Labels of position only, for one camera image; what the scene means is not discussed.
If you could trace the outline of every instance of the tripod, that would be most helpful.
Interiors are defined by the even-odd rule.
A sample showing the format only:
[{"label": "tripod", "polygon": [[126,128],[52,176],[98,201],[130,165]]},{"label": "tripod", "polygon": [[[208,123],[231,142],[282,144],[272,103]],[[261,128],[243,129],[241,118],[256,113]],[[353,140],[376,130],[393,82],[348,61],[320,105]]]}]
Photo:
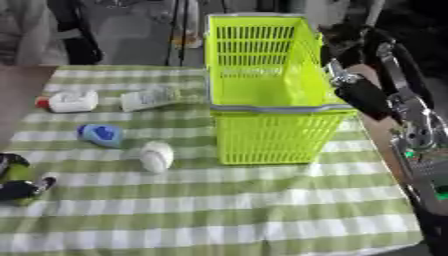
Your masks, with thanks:
[{"label": "tripod", "polygon": [[[182,19],[182,26],[181,26],[182,41],[181,41],[180,50],[178,52],[180,66],[183,66],[184,60],[185,60],[185,43],[187,41],[187,24],[188,24],[189,5],[190,5],[190,0],[184,0],[184,5],[183,5],[184,16]],[[226,4],[226,0],[221,0],[221,5],[222,5],[222,9],[223,9],[224,13],[227,13],[228,7]],[[174,4],[173,17],[172,17],[171,23],[170,23],[171,24],[171,32],[170,32],[170,37],[169,37],[169,41],[168,41],[168,49],[167,49],[167,54],[166,54],[166,59],[165,59],[165,66],[170,66],[171,51],[173,48],[172,41],[174,38],[174,33],[176,31],[176,24],[177,24],[179,9],[180,9],[180,0],[176,0],[176,2]]]}]

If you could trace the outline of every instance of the bottle cap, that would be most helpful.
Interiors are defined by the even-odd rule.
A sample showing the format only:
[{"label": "bottle cap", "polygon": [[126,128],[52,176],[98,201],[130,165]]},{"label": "bottle cap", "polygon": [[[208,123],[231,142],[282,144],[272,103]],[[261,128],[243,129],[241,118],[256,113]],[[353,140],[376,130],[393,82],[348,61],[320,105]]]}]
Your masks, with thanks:
[{"label": "bottle cap", "polygon": [[37,97],[34,101],[34,105],[37,108],[50,108],[50,98],[45,96]]},{"label": "bottle cap", "polygon": [[84,134],[84,129],[86,128],[86,124],[85,125],[81,125],[78,127],[78,136],[81,137]]}]

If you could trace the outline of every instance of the sneaker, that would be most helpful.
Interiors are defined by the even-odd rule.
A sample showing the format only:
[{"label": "sneaker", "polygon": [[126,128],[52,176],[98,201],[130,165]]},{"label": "sneaker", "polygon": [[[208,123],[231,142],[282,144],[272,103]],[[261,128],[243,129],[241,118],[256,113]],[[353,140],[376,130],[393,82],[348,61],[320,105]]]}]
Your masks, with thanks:
[{"label": "sneaker", "polygon": [[[180,49],[182,48],[182,36],[175,36],[173,38],[172,44],[174,47]],[[194,36],[187,34],[185,39],[185,48],[187,49],[197,49],[202,46],[202,39],[199,36]]]}]

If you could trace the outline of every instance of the white bottle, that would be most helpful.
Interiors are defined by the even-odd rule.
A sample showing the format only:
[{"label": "white bottle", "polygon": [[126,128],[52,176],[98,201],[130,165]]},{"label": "white bottle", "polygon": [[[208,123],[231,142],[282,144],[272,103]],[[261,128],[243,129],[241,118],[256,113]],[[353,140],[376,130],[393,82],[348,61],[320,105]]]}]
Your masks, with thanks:
[{"label": "white bottle", "polygon": [[131,92],[121,95],[121,108],[124,112],[157,108],[180,103],[180,91],[171,86],[151,86],[146,91]]},{"label": "white bottle", "polygon": [[173,164],[174,152],[167,143],[153,141],[142,148],[140,160],[147,171],[160,174],[167,171]]},{"label": "white bottle", "polygon": [[64,91],[48,97],[38,97],[36,106],[50,108],[56,113],[89,112],[98,105],[98,93],[96,91],[72,92]]}]

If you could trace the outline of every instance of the blue bottle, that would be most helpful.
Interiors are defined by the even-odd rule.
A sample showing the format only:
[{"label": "blue bottle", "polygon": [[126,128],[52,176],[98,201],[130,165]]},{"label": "blue bottle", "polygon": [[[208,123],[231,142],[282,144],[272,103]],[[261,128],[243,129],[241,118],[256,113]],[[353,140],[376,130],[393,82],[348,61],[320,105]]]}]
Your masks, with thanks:
[{"label": "blue bottle", "polygon": [[119,148],[123,130],[114,125],[87,124],[78,127],[78,136],[103,147]]}]

